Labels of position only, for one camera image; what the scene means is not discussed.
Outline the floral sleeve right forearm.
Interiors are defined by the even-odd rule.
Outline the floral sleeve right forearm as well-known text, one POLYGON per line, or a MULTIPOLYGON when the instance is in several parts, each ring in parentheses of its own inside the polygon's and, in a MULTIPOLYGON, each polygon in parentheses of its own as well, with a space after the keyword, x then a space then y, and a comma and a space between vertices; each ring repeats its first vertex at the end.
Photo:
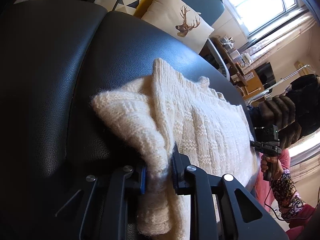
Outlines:
POLYGON ((284 220, 295 218, 306 205, 306 202, 301 199, 288 169, 283 170, 282 175, 272 183, 271 189, 284 220))

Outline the person right hand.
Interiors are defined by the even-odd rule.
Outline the person right hand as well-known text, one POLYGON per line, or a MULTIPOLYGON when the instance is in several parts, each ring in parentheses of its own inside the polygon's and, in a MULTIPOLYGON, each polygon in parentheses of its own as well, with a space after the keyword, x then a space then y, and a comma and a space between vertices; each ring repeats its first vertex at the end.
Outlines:
POLYGON ((263 154, 260 168, 263 173, 263 179, 266 181, 276 181, 283 174, 283 167, 278 157, 269 157, 263 154))

